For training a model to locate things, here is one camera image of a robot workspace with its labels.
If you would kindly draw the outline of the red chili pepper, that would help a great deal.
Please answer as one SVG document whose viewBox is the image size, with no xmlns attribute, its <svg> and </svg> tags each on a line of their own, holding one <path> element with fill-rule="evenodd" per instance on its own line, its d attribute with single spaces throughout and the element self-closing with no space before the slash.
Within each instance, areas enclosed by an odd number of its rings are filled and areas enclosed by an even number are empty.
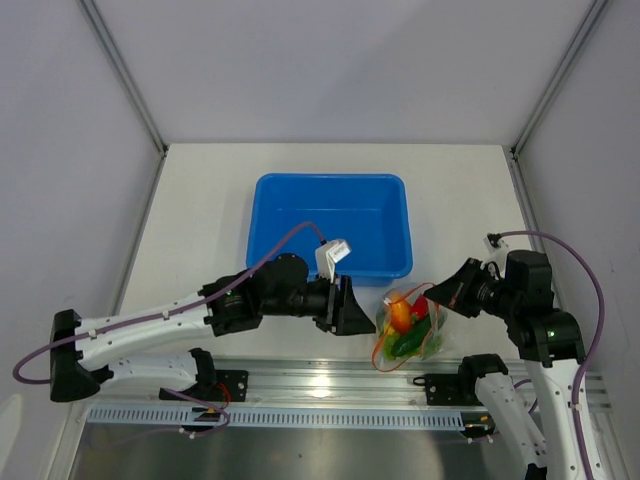
<svg viewBox="0 0 640 480">
<path fill-rule="evenodd" d="M 413 323 L 423 320 L 429 314 L 428 300 L 419 295 L 410 309 L 410 317 Z"/>
</svg>

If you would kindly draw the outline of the yellow orange mango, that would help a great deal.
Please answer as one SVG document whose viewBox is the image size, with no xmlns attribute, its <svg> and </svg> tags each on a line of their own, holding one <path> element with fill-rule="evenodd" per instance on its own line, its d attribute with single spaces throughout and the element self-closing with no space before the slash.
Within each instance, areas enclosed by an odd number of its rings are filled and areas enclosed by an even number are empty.
<svg viewBox="0 0 640 480">
<path fill-rule="evenodd" d="M 387 359 L 395 359 L 397 357 L 396 350 L 394 349 L 395 344 L 399 340 L 398 335 L 387 335 L 382 344 L 382 354 Z"/>
</svg>

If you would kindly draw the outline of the orange red mango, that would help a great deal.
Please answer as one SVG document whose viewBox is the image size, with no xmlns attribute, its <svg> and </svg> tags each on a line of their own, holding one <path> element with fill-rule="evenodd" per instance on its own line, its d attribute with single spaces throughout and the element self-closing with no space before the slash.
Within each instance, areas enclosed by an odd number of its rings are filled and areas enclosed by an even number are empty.
<svg viewBox="0 0 640 480">
<path fill-rule="evenodd" d="M 388 307 L 391 327 L 400 334 L 408 333 L 412 327 L 411 305 L 406 298 L 402 295 L 392 295 Z"/>
</svg>

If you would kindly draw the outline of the green grape bunch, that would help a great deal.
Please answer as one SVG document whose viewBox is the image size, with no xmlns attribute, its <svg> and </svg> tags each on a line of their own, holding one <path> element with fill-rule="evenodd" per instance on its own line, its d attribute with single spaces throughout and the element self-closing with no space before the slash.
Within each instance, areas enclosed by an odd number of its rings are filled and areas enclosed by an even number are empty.
<svg viewBox="0 0 640 480">
<path fill-rule="evenodd" d="M 442 333 L 429 334 L 424 339 L 419 349 L 419 358 L 421 360 L 426 360 L 436 355 L 441 351 L 443 342 L 444 342 L 444 335 Z"/>
</svg>

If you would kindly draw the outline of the clear zip top bag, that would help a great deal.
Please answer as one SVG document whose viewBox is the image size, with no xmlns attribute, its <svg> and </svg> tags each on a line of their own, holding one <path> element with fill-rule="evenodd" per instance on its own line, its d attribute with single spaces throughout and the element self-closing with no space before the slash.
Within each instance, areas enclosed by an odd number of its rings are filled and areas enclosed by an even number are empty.
<svg viewBox="0 0 640 480">
<path fill-rule="evenodd" d="M 371 353 L 375 370 L 391 373 L 441 350 L 447 311 L 425 296 L 434 286 L 432 282 L 403 284 L 382 296 L 375 316 L 378 339 Z"/>
</svg>

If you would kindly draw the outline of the dark green cucumber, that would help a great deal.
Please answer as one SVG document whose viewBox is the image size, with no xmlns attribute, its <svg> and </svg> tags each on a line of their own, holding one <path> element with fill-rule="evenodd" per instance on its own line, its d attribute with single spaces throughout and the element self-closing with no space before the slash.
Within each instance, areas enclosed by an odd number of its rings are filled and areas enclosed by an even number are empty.
<svg viewBox="0 0 640 480">
<path fill-rule="evenodd" d="M 401 335 L 392 345 L 390 355 L 394 358 L 405 357 L 418 349 L 429 331 L 431 330 L 431 320 L 429 317 L 417 322 L 412 329 Z"/>
</svg>

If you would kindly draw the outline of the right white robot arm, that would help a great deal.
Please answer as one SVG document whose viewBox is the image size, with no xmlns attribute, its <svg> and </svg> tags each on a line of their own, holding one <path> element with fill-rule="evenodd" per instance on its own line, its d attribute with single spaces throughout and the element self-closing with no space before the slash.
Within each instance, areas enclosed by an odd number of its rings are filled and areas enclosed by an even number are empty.
<svg viewBox="0 0 640 480">
<path fill-rule="evenodd" d="M 466 356 L 456 374 L 458 395 L 480 403 L 507 441 L 527 479 L 604 479 L 586 399 L 587 365 L 577 320 L 554 305 L 546 255 L 514 250 L 504 268 L 469 258 L 425 297 L 467 318 L 485 312 L 504 321 L 534 389 L 540 419 L 517 397 L 496 354 Z"/>
</svg>

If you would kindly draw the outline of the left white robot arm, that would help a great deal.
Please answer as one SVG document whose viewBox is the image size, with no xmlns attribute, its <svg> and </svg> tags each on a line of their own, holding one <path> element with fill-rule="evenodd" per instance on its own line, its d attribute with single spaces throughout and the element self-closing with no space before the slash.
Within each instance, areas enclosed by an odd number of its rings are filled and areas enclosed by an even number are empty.
<svg viewBox="0 0 640 480">
<path fill-rule="evenodd" d="M 192 348 L 175 360 L 160 360 L 149 349 L 253 330 L 266 316 L 310 318 L 335 336 L 375 333 L 350 277 L 309 280 L 308 273 L 301 257 L 285 253 L 257 269 L 221 277 L 165 311 L 97 319 L 84 319 L 73 309 L 58 312 L 50 337 L 50 399 L 74 402 L 126 384 L 148 386 L 163 400 L 179 394 L 207 399 L 217 387 L 208 353 Z"/>
</svg>

